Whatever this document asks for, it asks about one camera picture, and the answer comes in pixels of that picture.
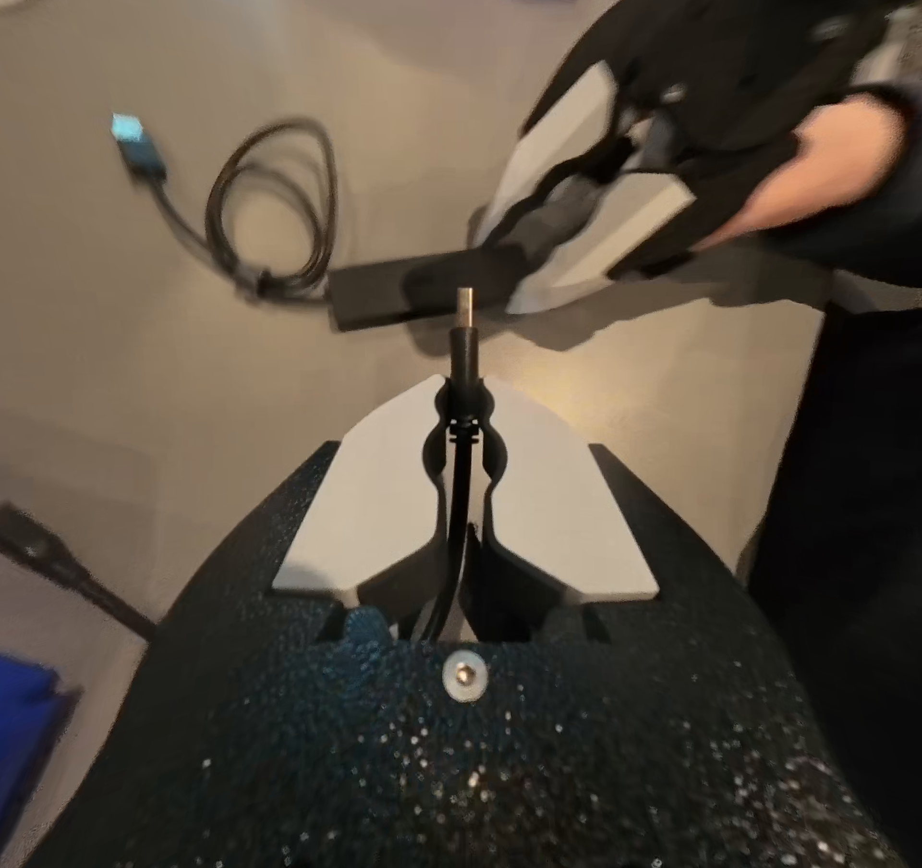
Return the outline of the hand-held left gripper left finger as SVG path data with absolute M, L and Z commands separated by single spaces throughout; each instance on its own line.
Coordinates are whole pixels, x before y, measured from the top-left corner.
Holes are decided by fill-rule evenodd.
M 272 583 L 345 607 L 422 607 L 446 561 L 446 379 L 386 401 L 343 438 Z

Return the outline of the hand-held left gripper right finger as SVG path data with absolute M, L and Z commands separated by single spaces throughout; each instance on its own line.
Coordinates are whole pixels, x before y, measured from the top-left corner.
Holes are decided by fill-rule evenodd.
M 499 378 L 484 382 L 482 536 L 515 603 L 650 600 L 659 585 L 589 445 Z

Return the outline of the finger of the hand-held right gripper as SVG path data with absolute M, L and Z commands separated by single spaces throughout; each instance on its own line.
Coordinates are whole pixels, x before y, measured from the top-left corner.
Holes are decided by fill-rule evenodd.
M 695 201 L 665 172 L 630 171 L 609 186 L 574 178 L 513 230 L 528 274 L 508 301 L 526 316 L 570 305 L 611 285 L 609 272 Z
M 607 62 L 561 67 L 523 124 L 471 245 L 555 249 L 581 234 L 620 177 L 620 112 Z

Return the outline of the blue storage bin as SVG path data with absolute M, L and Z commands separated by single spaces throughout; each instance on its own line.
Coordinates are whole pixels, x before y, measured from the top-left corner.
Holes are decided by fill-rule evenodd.
M 82 691 L 41 665 L 1 657 L 1 849 L 6 850 Z

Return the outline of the person's right hand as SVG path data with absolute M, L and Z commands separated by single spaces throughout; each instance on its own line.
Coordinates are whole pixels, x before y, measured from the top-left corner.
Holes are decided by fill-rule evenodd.
M 702 252 L 861 201 L 893 170 L 906 132 L 903 114 L 867 92 L 816 109 L 796 130 L 795 157 L 773 171 L 728 222 L 691 251 Z

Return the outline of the person's torso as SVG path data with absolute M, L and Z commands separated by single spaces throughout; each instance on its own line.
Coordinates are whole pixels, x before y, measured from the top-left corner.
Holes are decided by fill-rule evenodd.
M 848 783 L 920 866 L 920 306 L 825 318 L 749 592 Z

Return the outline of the black flat desk plate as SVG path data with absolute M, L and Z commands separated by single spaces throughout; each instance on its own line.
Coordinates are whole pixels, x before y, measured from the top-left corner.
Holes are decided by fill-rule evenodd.
M 9 502 L 1 505 L 1 553 L 7 560 L 75 593 L 150 643 L 157 624 L 100 583 L 63 539 Z

